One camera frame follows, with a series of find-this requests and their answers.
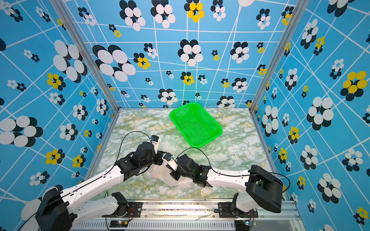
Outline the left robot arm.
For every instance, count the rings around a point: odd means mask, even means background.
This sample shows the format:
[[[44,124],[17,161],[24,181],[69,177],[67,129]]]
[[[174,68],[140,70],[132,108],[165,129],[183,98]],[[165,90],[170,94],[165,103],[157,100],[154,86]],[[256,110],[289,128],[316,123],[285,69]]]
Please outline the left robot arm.
[[[59,190],[52,188],[42,198],[35,219],[41,231],[69,231],[72,227],[97,218],[130,214],[127,199],[115,192],[100,200],[91,200],[112,186],[139,176],[153,164],[161,165],[159,140],[143,142],[136,151],[119,159],[101,174],[87,181]]]

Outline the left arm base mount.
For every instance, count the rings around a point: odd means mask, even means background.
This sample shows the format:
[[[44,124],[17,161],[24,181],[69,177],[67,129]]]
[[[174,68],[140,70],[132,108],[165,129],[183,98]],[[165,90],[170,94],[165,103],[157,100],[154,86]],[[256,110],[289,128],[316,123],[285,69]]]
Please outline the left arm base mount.
[[[128,202],[125,208],[119,208],[118,213],[114,213],[111,215],[105,215],[107,218],[139,218],[141,216],[141,212],[143,211],[143,203],[142,202]]]

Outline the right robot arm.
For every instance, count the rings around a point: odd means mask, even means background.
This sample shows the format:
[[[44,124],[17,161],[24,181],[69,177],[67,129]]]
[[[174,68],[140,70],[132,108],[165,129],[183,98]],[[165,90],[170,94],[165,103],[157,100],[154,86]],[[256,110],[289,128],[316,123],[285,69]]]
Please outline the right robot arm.
[[[252,217],[251,212],[263,208],[272,213],[281,212],[283,182],[260,166],[252,165],[243,171],[224,171],[199,165],[186,154],[174,159],[169,153],[163,158],[174,180],[191,179],[199,187],[228,187],[243,191],[233,196],[227,210],[235,217]]]

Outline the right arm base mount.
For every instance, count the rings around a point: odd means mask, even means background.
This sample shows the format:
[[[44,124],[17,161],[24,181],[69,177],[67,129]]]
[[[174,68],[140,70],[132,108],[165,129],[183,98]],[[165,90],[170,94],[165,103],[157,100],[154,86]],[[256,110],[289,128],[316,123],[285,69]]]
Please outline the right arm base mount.
[[[215,210],[220,218],[258,218],[257,209],[251,209],[248,212],[243,212],[232,205],[231,202],[218,203],[218,209]]]

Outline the white plastic bag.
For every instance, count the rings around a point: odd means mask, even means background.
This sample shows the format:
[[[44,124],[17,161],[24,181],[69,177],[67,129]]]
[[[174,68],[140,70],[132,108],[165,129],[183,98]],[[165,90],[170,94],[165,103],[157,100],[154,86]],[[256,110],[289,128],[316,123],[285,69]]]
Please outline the white plastic bag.
[[[170,187],[178,186],[185,190],[192,184],[191,179],[181,176],[180,167],[168,152],[157,151],[155,163],[149,168],[149,173]]]

